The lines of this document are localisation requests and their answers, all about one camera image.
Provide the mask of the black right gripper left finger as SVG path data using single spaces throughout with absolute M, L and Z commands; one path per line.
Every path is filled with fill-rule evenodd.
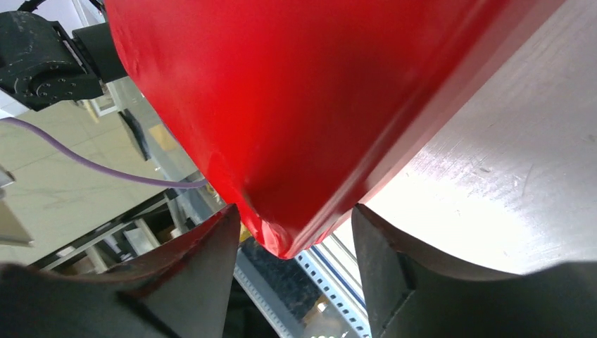
M 2 337 L 221 337 L 240 217 L 228 205 L 101 274 L 1 266 Z

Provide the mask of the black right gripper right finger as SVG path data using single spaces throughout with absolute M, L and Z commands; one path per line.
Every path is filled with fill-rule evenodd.
M 595 337 L 596 263 L 515 275 L 464 261 L 362 204 L 353 239 L 374 337 Z

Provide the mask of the red box lid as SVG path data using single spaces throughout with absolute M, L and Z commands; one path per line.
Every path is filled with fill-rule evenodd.
M 293 258 L 560 1 L 107 1 L 124 69 L 256 240 Z

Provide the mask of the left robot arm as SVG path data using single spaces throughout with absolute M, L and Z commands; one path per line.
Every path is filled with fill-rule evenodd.
M 1 113 L 41 111 L 60 101 L 96 99 L 103 86 L 127 77 L 107 22 L 104 1 L 90 1 L 99 15 L 68 33 L 58 21 L 35 13 L 41 1 L 24 1 L 1 13 Z

